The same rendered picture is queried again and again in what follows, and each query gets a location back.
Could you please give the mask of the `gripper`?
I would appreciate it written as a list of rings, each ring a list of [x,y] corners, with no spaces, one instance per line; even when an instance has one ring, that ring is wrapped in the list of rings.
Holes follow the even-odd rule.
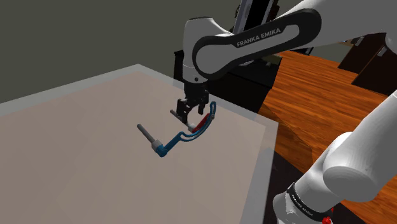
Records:
[[[191,110],[190,106],[198,105],[198,113],[204,114],[205,105],[209,102],[209,92],[207,89],[207,82],[184,84],[185,99],[178,99],[176,113],[182,123],[188,120],[188,113]]]

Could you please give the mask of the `red curved tool, grey rod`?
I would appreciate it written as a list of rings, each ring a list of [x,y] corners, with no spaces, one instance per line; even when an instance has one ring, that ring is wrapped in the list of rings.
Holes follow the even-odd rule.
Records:
[[[209,113],[208,113],[205,115],[205,117],[203,117],[203,119],[198,123],[198,125],[195,125],[194,123],[183,122],[182,118],[178,116],[178,114],[174,110],[170,110],[170,113],[174,115],[178,120],[180,120],[183,124],[185,124],[188,127],[188,131],[190,131],[192,134],[196,133],[202,127],[204,127],[206,121],[208,121],[209,118]]]

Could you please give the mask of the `blue curved tool, grey rod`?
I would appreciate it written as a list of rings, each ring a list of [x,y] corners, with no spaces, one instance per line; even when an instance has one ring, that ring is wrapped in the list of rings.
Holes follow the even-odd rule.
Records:
[[[215,101],[212,101],[210,103],[208,121],[206,121],[204,127],[202,127],[199,131],[194,134],[187,134],[183,131],[180,131],[166,145],[163,145],[160,140],[155,139],[140,123],[137,124],[137,128],[141,131],[143,136],[151,143],[151,148],[153,149],[153,151],[159,157],[164,157],[178,142],[190,142],[201,136],[210,126],[211,122],[214,120],[216,114],[216,106],[217,104]]]

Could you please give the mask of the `black cabinet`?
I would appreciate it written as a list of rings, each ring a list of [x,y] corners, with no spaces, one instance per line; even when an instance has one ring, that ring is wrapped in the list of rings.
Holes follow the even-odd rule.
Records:
[[[179,50],[174,55],[174,79],[183,81],[184,52]],[[281,60],[281,56],[270,55],[246,66],[237,66],[220,79],[206,81],[208,92],[257,113],[274,85]]]

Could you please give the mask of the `dark wooden furniture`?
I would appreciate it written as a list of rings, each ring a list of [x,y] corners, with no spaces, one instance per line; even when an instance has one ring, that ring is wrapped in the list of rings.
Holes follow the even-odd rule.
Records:
[[[386,46],[384,33],[354,38],[339,68],[356,73],[352,84],[379,94],[397,90],[397,54]]]

